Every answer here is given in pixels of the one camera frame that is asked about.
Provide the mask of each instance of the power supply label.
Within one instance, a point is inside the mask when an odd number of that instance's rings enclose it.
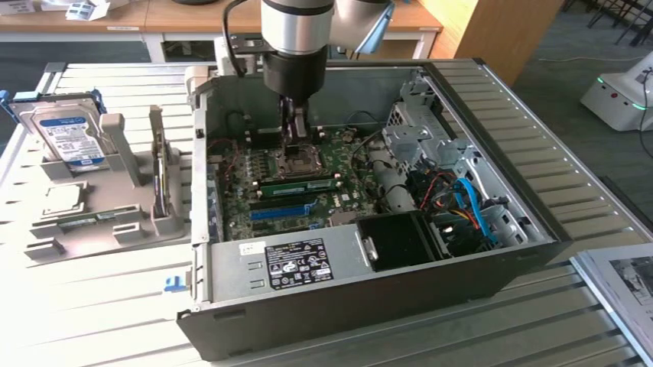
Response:
[[[270,286],[285,289],[334,278],[322,239],[266,247]]]
[[[85,117],[42,120],[39,123],[62,161],[74,166],[86,166],[105,160],[98,140],[86,133],[89,123]]]

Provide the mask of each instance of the white cable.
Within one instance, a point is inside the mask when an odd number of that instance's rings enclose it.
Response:
[[[642,60],[644,57],[647,57],[647,56],[634,57],[631,59],[600,59],[596,57],[572,57],[571,59],[563,59],[563,60],[539,59],[539,61],[547,61],[549,63],[567,63],[568,61],[576,61],[576,60],[634,61],[634,60]]]

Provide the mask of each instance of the floor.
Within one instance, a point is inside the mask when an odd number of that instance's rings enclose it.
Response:
[[[636,61],[580,60],[555,63],[540,60],[580,56],[623,59],[646,56],[653,50],[653,41],[636,48],[628,45],[634,34],[616,46],[614,41],[623,26],[614,29],[612,20],[604,17],[588,29],[591,17],[592,13],[586,13],[583,2],[578,2],[568,13],[559,15],[513,88],[595,173],[612,178],[653,219],[653,159],[643,151],[639,135],[635,132],[615,132],[579,102],[602,73],[626,71]],[[0,55],[0,70],[11,70],[0,75],[0,89],[13,92],[35,87],[50,61],[150,61],[141,43],[0,44]],[[0,151],[13,130],[14,122],[6,113],[0,113]],[[653,147],[653,132],[646,133],[646,136]]]

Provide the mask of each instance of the motherboard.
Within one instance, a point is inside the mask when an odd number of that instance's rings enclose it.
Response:
[[[368,155],[364,138],[355,128],[321,131],[317,144],[288,148],[286,154],[218,140],[209,159],[218,168],[225,239],[338,226],[379,213],[379,184],[367,159],[355,157]]]

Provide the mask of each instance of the hard drive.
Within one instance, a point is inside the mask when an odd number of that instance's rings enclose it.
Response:
[[[17,93],[11,109],[45,143],[49,162],[65,161],[73,172],[109,167],[106,156],[117,152],[101,129],[105,109],[98,92],[66,95]]]

